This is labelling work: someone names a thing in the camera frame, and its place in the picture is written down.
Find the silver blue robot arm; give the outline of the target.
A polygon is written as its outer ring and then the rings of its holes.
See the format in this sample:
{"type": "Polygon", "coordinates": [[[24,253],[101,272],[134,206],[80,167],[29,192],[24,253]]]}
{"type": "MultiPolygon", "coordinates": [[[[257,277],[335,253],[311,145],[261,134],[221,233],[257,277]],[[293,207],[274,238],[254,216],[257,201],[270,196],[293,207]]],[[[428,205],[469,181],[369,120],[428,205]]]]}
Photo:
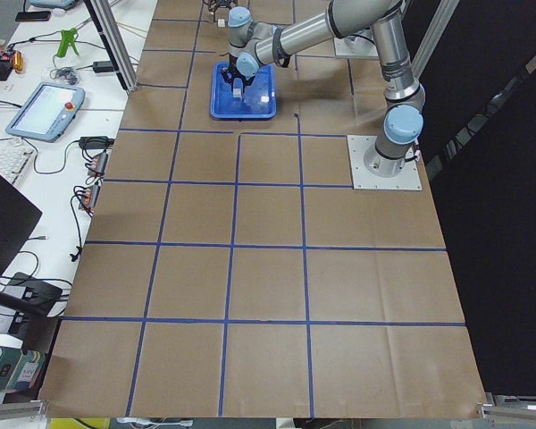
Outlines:
{"type": "Polygon", "coordinates": [[[390,178],[411,162],[407,152],[423,130],[425,90],[412,70],[399,1],[330,1],[316,15],[288,26],[253,18],[249,9],[229,12],[229,62],[224,81],[250,86],[271,63],[286,68],[292,55],[331,40],[350,48],[374,49],[385,82],[387,110],[382,130],[364,154],[366,169],[390,178]]]}

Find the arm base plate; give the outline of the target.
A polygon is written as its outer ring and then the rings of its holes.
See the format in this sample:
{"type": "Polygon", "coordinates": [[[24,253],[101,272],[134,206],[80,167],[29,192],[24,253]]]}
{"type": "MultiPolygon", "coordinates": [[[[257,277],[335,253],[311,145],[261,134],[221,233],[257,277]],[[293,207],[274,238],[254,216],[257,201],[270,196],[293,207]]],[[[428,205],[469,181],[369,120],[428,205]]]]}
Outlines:
{"type": "Polygon", "coordinates": [[[348,158],[355,190],[421,191],[423,189],[413,147],[397,160],[376,150],[377,137],[347,135],[348,158]]]}
{"type": "Polygon", "coordinates": [[[370,27],[346,38],[334,38],[333,44],[334,53],[337,58],[379,60],[370,27]]]}

